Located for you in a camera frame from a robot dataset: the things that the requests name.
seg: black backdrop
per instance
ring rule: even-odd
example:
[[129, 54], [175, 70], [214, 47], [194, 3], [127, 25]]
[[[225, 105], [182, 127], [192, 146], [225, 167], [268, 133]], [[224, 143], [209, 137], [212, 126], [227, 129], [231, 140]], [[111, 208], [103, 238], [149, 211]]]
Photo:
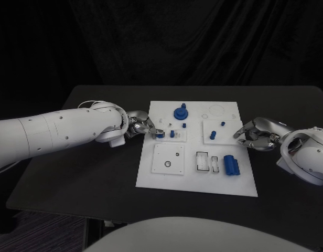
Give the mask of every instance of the black backdrop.
[[[323, 0], [0, 0], [0, 119], [85, 84], [323, 89]], [[0, 175], [0, 223], [25, 167]]]

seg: cable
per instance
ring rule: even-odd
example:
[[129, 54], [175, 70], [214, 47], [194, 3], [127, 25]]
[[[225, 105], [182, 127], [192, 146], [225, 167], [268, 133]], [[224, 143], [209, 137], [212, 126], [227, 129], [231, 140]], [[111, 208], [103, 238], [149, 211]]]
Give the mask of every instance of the cable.
[[0, 174], [2, 174], [5, 171], [8, 171], [12, 167], [15, 167], [19, 163], [21, 163], [21, 161], [15, 162], [6, 169], [3, 169], [3, 170], [0, 171]]
[[84, 102], [80, 104], [80, 106], [81, 106], [83, 104], [88, 103], [88, 102], [94, 102], [94, 103], [93, 103], [93, 105], [94, 105], [97, 102], [104, 102], [104, 101], [84, 101]]

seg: black table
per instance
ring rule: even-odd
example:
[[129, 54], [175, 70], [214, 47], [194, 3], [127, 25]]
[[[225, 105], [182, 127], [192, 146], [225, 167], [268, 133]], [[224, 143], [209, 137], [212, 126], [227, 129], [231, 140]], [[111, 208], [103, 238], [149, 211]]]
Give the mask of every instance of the black table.
[[[78, 86], [64, 109], [106, 100], [149, 111], [152, 100], [237, 101], [243, 122], [274, 118], [296, 129], [323, 128], [316, 87]], [[221, 220], [323, 247], [323, 186], [277, 165], [280, 151], [250, 150], [258, 198], [136, 187], [143, 136], [110, 148], [93, 142], [34, 158], [8, 207], [133, 223], [165, 216]]]

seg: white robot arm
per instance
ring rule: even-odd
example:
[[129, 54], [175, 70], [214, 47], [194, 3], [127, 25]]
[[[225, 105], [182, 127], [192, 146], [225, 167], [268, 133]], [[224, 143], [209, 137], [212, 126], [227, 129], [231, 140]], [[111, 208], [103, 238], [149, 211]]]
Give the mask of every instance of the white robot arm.
[[3, 120], [0, 168], [93, 140], [110, 142], [111, 147], [117, 147], [126, 143], [124, 134], [132, 138], [140, 133], [163, 133], [155, 128], [149, 114], [145, 111], [126, 112], [116, 104], [100, 101], [94, 101], [90, 108]]
[[253, 141], [241, 139], [240, 143], [261, 151], [281, 144], [279, 166], [307, 182], [323, 185], [323, 129], [296, 131], [284, 123], [258, 117], [235, 133], [235, 138], [247, 132]]

